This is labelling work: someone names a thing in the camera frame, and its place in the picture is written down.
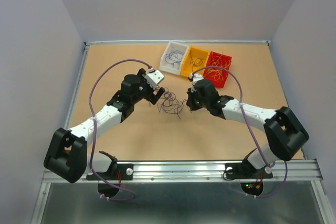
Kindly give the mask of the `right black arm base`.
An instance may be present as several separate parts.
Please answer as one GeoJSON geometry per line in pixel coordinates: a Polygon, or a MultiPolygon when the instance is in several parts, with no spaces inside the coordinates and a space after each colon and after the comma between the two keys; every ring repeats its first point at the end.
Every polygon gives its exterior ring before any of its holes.
{"type": "Polygon", "coordinates": [[[255,169],[248,161],[247,158],[251,155],[252,151],[245,156],[241,162],[234,162],[225,165],[225,170],[223,171],[223,179],[226,181],[231,181],[235,179],[257,179],[262,176],[266,179],[273,178],[273,173],[267,173],[265,171],[265,165],[260,169],[255,169]]]}

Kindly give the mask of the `yellow plastic bin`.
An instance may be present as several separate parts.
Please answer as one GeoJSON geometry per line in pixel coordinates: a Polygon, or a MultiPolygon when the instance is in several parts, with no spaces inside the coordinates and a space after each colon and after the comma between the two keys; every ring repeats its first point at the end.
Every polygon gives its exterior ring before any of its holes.
{"type": "Polygon", "coordinates": [[[189,46],[182,62],[180,76],[188,78],[190,73],[206,66],[210,51],[195,46],[189,46]]]}

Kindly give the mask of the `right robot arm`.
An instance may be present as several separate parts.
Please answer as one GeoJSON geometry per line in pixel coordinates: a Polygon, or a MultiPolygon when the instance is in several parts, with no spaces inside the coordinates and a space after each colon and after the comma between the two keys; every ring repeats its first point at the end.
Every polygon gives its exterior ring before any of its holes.
{"type": "Polygon", "coordinates": [[[187,106],[191,111],[205,108],[211,115],[224,120],[245,123],[265,133],[268,143],[244,158],[241,170],[253,177],[260,169],[277,160],[290,161],[305,145],[309,134],[288,107],[265,109],[219,95],[214,85],[206,79],[198,80],[187,90],[187,106]]]}

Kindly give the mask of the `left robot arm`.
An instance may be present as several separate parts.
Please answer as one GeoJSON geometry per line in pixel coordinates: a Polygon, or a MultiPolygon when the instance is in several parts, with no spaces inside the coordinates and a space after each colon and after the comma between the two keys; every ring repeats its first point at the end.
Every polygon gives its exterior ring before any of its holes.
{"type": "Polygon", "coordinates": [[[110,128],[122,123],[134,111],[135,104],[145,99],[156,104],[164,93],[159,84],[162,72],[141,68],[137,74],[124,77],[121,88],[94,116],[70,129],[57,129],[51,139],[44,168],[70,183],[91,172],[87,149],[110,128]]]}

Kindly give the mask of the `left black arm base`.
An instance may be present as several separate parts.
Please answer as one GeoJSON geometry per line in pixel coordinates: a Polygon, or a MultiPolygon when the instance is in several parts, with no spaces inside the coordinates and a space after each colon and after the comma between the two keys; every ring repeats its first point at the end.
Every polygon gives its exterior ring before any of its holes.
{"type": "Polygon", "coordinates": [[[115,163],[104,173],[98,174],[106,180],[129,181],[133,179],[134,165],[132,163],[115,163]]]}

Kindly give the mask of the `white plastic bin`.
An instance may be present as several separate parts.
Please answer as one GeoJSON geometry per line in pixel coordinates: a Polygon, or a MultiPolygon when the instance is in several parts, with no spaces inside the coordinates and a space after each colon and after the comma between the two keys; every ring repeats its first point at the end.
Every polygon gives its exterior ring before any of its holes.
{"type": "Polygon", "coordinates": [[[182,62],[189,46],[176,41],[169,41],[160,60],[159,69],[164,72],[180,75],[182,62]]]}

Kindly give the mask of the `red plastic bin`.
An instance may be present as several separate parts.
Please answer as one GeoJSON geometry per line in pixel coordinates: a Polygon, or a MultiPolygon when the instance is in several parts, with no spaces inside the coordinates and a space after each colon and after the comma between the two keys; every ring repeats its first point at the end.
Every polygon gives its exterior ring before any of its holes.
{"type": "Polygon", "coordinates": [[[215,87],[223,88],[228,78],[228,73],[222,68],[229,70],[231,64],[231,56],[211,51],[206,66],[214,66],[214,68],[204,69],[203,77],[211,81],[215,87]]]}

